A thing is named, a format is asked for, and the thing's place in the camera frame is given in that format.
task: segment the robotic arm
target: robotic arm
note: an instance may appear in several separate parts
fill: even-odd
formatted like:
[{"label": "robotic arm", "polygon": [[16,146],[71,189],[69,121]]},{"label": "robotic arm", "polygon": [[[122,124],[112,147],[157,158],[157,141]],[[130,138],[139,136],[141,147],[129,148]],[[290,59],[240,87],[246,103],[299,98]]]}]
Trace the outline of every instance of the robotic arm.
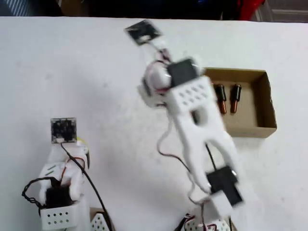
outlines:
[{"label": "robotic arm", "polygon": [[[206,194],[194,215],[203,223],[229,216],[243,201],[238,190],[237,151],[225,130],[210,78],[203,76],[193,58],[172,62],[166,48],[153,44],[157,37],[153,35],[160,32],[150,22],[142,21],[127,31],[138,45],[148,43],[161,54],[161,60],[147,67],[138,89],[149,107],[164,105],[174,121],[193,181]],[[220,151],[225,162],[224,167],[210,173],[201,161],[208,143]]]}]

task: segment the open cardboard tray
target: open cardboard tray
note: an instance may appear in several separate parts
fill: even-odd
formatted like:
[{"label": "open cardboard tray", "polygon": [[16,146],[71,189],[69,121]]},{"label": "open cardboard tray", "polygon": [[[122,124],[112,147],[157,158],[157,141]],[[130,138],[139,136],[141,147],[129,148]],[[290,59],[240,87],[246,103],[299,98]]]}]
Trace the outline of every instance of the open cardboard tray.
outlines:
[{"label": "open cardboard tray", "polygon": [[[231,136],[265,138],[276,131],[275,111],[266,71],[206,68],[205,75],[211,78],[213,84],[225,86],[227,113],[222,118]],[[232,114],[230,91],[235,83],[242,86],[242,91],[237,112]]]}]

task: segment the white table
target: white table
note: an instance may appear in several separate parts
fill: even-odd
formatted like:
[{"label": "white table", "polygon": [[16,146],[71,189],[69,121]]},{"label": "white table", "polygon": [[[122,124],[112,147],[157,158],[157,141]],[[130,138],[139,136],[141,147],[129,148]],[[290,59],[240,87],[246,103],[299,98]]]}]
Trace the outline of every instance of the white table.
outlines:
[{"label": "white table", "polygon": [[[40,230],[37,208],[21,192],[47,160],[52,117],[77,117],[77,133],[90,146],[89,173],[118,231],[171,231],[192,207],[184,168],[155,150],[165,112],[137,94],[145,60],[123,29],[138,21],[0,18],[3,230]],[[255,193],[232,219],[243,231],[305,230],[308,25],[153,22],[175,59],[198,55],[204,66],[268,72],[278,129],[267,139],[234,139]],[[181,156],[175,132],[165,149]]]}]

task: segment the black cable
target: black cable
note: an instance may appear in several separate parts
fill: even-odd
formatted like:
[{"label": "black cable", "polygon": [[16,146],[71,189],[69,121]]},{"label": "black cable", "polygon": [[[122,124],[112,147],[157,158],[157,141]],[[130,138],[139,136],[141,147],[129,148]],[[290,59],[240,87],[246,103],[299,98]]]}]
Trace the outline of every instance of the black cable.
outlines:
[{"label": "black cable", "polygon": [[51,181],[51,185],[53,186],[57,186],[60,185],[60,182],[55,178],[55,177],[43,177],[43,178],[36,178],[34,180],[31,180],[25,187],[23,192],[21,193],[21,195],[30,203],[35,204],[39,209],[38,209],[38,213],[40,215],[40,210],[45,208],[45,205],[42,205],[40,202],[38,202],[34,197],[28,197],[26,195],[27,190],[30,188],[31,184],[38,182],[40,180],[50,180]]},{"label": "black cable", "polygon": [[229,226],[230,226],[230,231],[232,231],[232,221],[231,221],[231,217],[229,217]]},{"label": "black cable", "polygon": [[101,206],[103,208],[103,216],[106,220],[106,223],[107,223],[107,226],[109,228],[109,230],[111,231],[112,230],[112,225],[111,225],[111,220],[110,220],[110,216],[107,212],[107,209],[105,208],[105,205],[101,199],[101,196],[100,194],[98,193],[95,185],[93,184],[91,178],[89,177],[89,175],[87,174],[87,172],[84,170],[84,168],[81,166],[81,164],[63,147],[62,143],[60,143],[61,147],[63,148],[63,150],[66,152],[66,154],[68,155],[68,157],[75,162],[75,164],[80,168],[80,170],[82,171],[82,173],[86,176],[86,178],[88,179],[89,183],[91,184],[92,188],[94,189],[96,195],[97,195],[97,198],[99,199],[100,203],[101,203]]},{"label": "black cable", "polygon": [[210,158],[211,158],[211,161],[212,161],[212,164],[213,164],[214,170],[216,171],[216,170],[217,170],[217,168],[216,168],[216,165],[215,165],[215,162],[214,162],[214,158],[213,158],[213,156],[212,156],[212,153],[211,153],[211,151],[210,151],[210,149],[209,149],[209,147],[208,147],[207,143],[205,144],[205,146],[206,146],[206,149],[207,149],[208,154],[210,155]]}]

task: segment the small sensor board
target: small sensor board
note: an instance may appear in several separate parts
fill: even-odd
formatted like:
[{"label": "small sensor board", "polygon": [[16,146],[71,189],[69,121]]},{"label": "small sensor board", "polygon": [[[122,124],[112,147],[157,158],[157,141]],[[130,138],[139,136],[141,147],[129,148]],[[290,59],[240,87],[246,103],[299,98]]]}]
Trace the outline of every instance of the small sensor board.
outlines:
[{"label": "small sensor board", "polygon": [[51,142],[58,143],[57,139],[77,142],[76,118],[51,119]]},{"label": "small sensor board", "polygon": [[125,30],[139,46],[162,35],[149,20],[143,20]]}]

